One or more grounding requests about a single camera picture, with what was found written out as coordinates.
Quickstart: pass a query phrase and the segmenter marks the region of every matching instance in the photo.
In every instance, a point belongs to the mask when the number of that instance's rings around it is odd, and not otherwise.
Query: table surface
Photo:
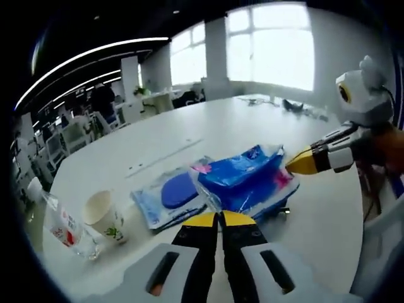
[[[85,201],[93,193],[113,189],[113,199],[131,227],[130,240],[123,246],[105,249],[91,263],[44,232],[44,263],[73,299],[104,294],[122,282],[128,266],[159,242],[170,243],[180,228],[176,225],[153,235],[129,197],[131,190],[203,155],[230,157],[258,143],[284,144],[287,157],[292,157],[338,125],[334,115],[324,122],[271,104],[248,106],[245,100],[233,97],[164,112],[100,138],[63,161],[51,193],[80,218]],[[140,165],[147,168],[126,177],[129,167]],[[363,232],[356,167],[340,174],[329,171],[299,178],[300,188],[288,200],[291,214],[287,220],[274,219],[261,230],[268,241],[283,244],[311,265],[319,283],[336,293],[347,293],[357,270]],[[94,230],[90,232],[100,237]],[[219,234],[208,302],[233,302],[221,247]]]

